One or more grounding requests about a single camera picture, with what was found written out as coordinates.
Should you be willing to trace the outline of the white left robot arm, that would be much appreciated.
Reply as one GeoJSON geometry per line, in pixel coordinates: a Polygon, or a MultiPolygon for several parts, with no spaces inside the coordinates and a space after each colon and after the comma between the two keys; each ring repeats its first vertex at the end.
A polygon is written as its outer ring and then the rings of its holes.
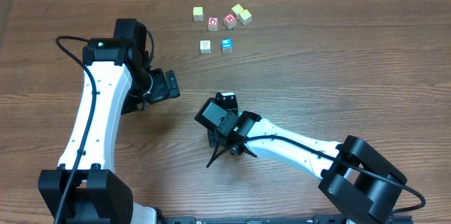
{"type": "Polygon", "coordinates": [[[57,167],[42,170],[38,190],[55,223],[165,223],[161,210],[142,206],[115,174],[121,116],[179,97],[172,70],[152,68],[152,34],[134,18],[119,18],[112,38],[85,40],[84,86],[69,142],[57,167]]]}

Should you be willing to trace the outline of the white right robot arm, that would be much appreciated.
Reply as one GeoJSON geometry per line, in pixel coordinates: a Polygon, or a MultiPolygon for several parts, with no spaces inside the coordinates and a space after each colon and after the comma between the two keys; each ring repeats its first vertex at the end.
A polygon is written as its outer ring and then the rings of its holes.
{"type": "Polygon", "coordinates": [[[233,93],[217,93],[194,118],[208,132],[213,159],[223,151],[271,158],[310,174],[353,223],[389,223],[406,177],[364,140],[312,139],[237,108],[233,93]]]}

